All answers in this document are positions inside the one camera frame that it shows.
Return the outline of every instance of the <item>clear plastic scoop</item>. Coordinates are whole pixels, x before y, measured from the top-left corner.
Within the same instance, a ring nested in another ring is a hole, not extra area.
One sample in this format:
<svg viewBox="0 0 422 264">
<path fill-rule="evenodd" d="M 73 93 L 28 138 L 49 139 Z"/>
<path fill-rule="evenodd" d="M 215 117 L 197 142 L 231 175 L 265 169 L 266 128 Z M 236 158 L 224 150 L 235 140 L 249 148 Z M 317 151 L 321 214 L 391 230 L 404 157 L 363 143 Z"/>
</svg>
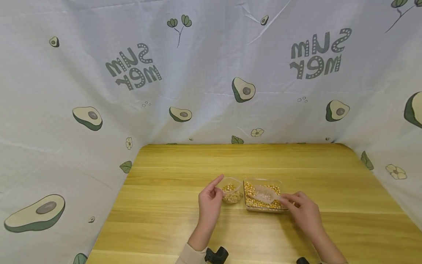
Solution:
<svg viewBox="0 0 422 264">
<path fill-rule="evenodd" d="M 254 185 L 255 188 L 255 195 L 249 195 L 250 197 L 257 199 L 266 204 L 272 203 L 274 200 L 280 199 L 280 196 L 276 194 L 276 192 L 268 187 L 262 185 Z"/>
</svg>

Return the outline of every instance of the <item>small plastic container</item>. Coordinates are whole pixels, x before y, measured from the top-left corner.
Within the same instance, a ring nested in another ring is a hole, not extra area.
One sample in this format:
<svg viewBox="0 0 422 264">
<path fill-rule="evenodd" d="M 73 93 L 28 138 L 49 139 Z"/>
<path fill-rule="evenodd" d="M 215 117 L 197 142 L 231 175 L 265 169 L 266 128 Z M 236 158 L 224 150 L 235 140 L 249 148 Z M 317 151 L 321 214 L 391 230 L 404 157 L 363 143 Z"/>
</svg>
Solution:
<svg viewBox="0 0 422 264">
<path fill-rule="evenodd" d="M 245 204 L 246 209 L 248 211 L 256 211 L 256 212 L 271 212 L 271 213 L 282 213 L 287 210 L 283 205 L 279 203 L 279 201 L 274 201 L 272 204 L 264 204 L 260 203 L 259 201 L 253 199 L 252 197 L 248 196 L 248 191 L 246 190 L 246 186 L 250 183 L 252 186 L 254 185 L 262 185 L 262 186 L 272 186 L 276 190 L 279 190 L 279 194 L 283 193 L 283 183 L 278 180 L 266 180 L 266 179 L 245 179 L 243 180 L 243 191 L 245 193 Z"/>
<path fill-rule="evenodd" d="M 242 182 L 235 178 L 225 177 L 217 187 L 224 191 L 223 201 L 227 204 L 235 204 L 243 199 Z"/>
</svg>

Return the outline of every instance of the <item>dried corn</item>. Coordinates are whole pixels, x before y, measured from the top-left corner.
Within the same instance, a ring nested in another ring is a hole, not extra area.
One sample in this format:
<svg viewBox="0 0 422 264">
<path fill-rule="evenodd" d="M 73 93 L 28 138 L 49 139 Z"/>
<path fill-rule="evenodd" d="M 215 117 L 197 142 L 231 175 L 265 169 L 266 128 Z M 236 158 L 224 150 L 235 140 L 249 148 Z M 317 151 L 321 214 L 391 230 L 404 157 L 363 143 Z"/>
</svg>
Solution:
<svg viewBox="0 0 422 264">
<path fill-rule="evenodd" d="M 264 185 L 265 187 L 273 189 L 277 195 L 281 194 L 280 187 L 273 184 Z M 257 199 L 250 197 L 250 195 L 256 195 L 254 186 L 250 182 L 245 182 L 245 194 L 246 194 L 246 205 L 249 207 L 261 207 L 261 208 L 271 208 L 271 209 L 285 209 L 284 206 L 280 204 L 279 201 L 275 200 L 271 204 L 266 204 Z"/>
<path fill-rule="evenodd" d="M 228 204 L 237 203 L 243 198 L 243 193 L 236 190 L 236 187 L 231 183 L 225 185 L 222 190 L 225 194 L 223 201 Z"/>
</svg>

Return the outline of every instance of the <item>green leaf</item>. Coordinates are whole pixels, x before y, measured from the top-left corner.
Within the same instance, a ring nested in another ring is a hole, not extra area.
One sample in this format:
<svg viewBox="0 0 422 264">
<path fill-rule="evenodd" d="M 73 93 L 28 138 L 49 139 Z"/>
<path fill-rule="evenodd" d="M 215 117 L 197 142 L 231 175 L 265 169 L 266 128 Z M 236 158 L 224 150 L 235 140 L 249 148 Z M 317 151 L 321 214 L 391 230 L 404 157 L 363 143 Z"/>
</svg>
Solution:
<svg viewBox="0 0 422 264">
<path fill-rule="evenodd" d="M 245 141 L 243 139 L 238 138 L 236 136 L 232 136 L 232 144 L 243 144 Z"/>
<path fill-rule="evenodd" d="M 85 264 L 88 260 L 88 257 L 85 256 L 83 253 L 79 253 L 75 256 L 75 259 L 73 260 L 73 264 Z"/>
<path fill-rule="evenodd" d="M 175 18 L 170 19 L 170 24 L 172 25 L 172 27 L 177 26 L 177 19 Z"/>
<path fill-rule="evenodd" d="M 369 160 L 368 155 L 366 155 L 366 151 L 362 152 L 362 155 L 360 157 L 360 160 L 363 162 L 363 164 L 365 164 L 365 166 L 372 171 L 373 170 L 373 165 L 372 162 Z"/>
<path fill-rule="evenodd" d="M 186 26 L 187 23 L 189 23 L 189 16 L 185 16 L 182 22 L 183 22 L 183 25 Z"/>
<path fill-rule="evenodd" d="M 392 8 L 398 8 L 398 7 L 405 5 L 406 3 L 407 3 L 407 0 L 394 0 L 391 3 L 391 7 Z"/>
<path fill-rule="evenodd" d="M 120 165 L 120 168 L 122 169 L 122 171 L 126 174 L 128 174 L 130 172 L 130 169 L 132 168 L 132 162 L 131 161 L 126 161 L 125 163 L 123 163 L 122 165 Z"/>
</svg>

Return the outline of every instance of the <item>wooden table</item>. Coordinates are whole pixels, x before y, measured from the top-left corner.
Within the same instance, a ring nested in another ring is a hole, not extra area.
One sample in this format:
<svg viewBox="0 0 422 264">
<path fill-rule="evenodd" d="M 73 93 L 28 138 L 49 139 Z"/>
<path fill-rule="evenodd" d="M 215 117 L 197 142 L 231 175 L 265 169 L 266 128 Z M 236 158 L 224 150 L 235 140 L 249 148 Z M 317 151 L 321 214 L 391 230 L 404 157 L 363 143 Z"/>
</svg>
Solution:
<svg viewBox="0 0 422 264">
<path fill-rule="evenodd" d="M 88 264 L 173 264 L 194 229 L 197 195 L 213 178 L 279 179 L 320 207 L 350 263 L 419 263 L 422 233 L 378 180 L 339 144 L 149 145 L 136 158 Z M 223 204 L 209 247 L 227 264 L 295 263 L 318 255 L 289 213 Z"/>
</svg>

